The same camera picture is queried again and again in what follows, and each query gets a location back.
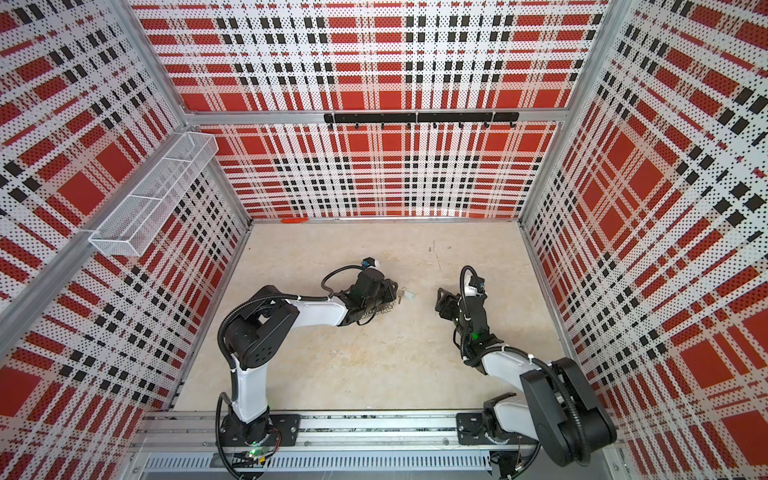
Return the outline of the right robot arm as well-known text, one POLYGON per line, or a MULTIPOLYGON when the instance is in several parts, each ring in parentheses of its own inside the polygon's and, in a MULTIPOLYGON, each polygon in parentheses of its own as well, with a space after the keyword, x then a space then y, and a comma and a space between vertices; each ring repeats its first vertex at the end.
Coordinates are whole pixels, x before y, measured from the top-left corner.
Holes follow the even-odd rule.
POLYGON ((547 363, 491 333, 486 298, 437 290, 435 311, 453 323, 463 364, 514 388, 485 401, 479 414, 457 416, 460 443, 510 445, 527 438, 559 466, 588 464, 593 452, 618 438, 610 415, 574 360, 547 363))

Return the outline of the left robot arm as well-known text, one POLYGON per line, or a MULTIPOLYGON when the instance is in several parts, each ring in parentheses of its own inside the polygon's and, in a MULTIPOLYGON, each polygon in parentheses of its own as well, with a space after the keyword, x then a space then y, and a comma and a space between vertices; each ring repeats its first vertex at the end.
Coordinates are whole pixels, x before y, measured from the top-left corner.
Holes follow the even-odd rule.
POLYGON ((335 291, 321 282, 324 296, 283 293, 266 285, 230 312, 217 330, 217 346, 228 365, 231 393, 217 403, 217 444, 222 447, 286 446, 300 422, 270 418, 267 400, 268 364, 288 334, 298 328, 364 326, 397 302, 398 284, 367 263, 347 265, 328 276, 354 270, 356 281, 335 291))

